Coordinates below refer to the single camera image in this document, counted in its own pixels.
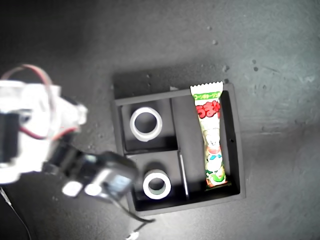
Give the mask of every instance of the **white tape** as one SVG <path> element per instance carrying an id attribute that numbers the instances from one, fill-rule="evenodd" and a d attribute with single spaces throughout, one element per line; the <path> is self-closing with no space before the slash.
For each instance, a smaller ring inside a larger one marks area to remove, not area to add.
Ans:
<path id="1" fill-rule="evenodd" d="M 141 132 L 136 127 L 136 119 L 140 114 L 149 113 L 152 114 L 156 119 L 155 128 L 151 132 Z M 162 118 L 160 114 L 151 107 L 141 107 L 137 109 L 131 116 L 130 119 L 130 129 L 133 135 L 141 142 L 148 142 L 152 139 L 155 139 L 162 130 Z"/>
<path id="2" fill-rule="evenodd" d="M 154 179 L 161 179 L 164 182 L 163 187 L 158 190 L 152 189 L 149 186 L 149 184 Z M 151 199 L 163 199 L 166 196 L 168 196 L 168 194 L 171 191 L 170 179 L 168 178 L 167 174 L 162 170 L 154 169 L 148 171 L 143 181 L 143 191 L 145 195 L 147 195 Z"/>

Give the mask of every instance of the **black plastic box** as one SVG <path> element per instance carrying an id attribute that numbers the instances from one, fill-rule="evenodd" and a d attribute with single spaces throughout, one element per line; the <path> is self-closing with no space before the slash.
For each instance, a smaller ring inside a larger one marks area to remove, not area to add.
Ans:
<path id="1" fill-rule="evenodd" d="M 137 182 L 127 195 L 131 212 L 141 216 L 154 215 L 246 197 L 239 117 L 231 83 L 223 86 L 220 105 L 220 145 L 226 177 L 231 185 L 206 191 L 204 140 L 189 89 L 114 101 L 117 151 L 134 160 L 140 170 Z M 129 128 L 132 113 L 141 107 L 155 109 L 163 121 L 160 135 L 148 142 L 137 140 Z M 165 171 L 171 181 L 170 194 L 161 200 L 148 198 L 142 190 L 145 173 L 152 169 Z"/>

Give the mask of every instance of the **candy wrapper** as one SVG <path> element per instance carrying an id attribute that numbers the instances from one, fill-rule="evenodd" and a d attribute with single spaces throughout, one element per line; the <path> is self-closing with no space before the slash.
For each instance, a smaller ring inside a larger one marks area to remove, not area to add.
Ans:
<path id="1" fill-rule="evenodd" d="M 226 172 L 220 147 L 220 96 L 222 82 L 191 86 L 204 140 L 204 162 L 207 188 L 225 184 Z"/>

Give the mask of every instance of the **tape roll core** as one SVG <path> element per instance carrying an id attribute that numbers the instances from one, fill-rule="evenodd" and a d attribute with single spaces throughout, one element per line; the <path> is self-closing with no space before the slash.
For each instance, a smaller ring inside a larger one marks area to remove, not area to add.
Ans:
<path id="1" fill-rule="evenodd" d="M 155 128 L 151 132 L 144 133 L 144 132 L 139 131 L 136 127 L 137 117 L 140 114 L 144 114 L 144 113 L 152 114 L 155 117 L 156 125 L 155 125 Z M 160 114 L 156 110 L 154 110 L 153 108 L 146 107 L 146 106 L 137 109 L 132 114 L 131 119 L 130 119 L 131 132 L 136 137 L 136 139 L 138 139 L 141 142 L 148 142 L 152 139 L 155 139 L 161 133 L 162 125 L 163 125 L 163 122 L 162 122 L 162 118 L 161 118 Z"/>
<path id="2" fill-rule="evenodd" d="M 163 187 L 160 189 L 152 189 L 149 184 L 152 180 L 154 179 L 161 179 L 164 184 Z M 151 170 L 146 173 L 144 181 L 143 181 L 143 191 L 145 195 L 147 195 L 150 199 L 163 199 L 171 191 L 171 182 L 170 179 L 168 178 L 167 174 L 159 169 Z"/>

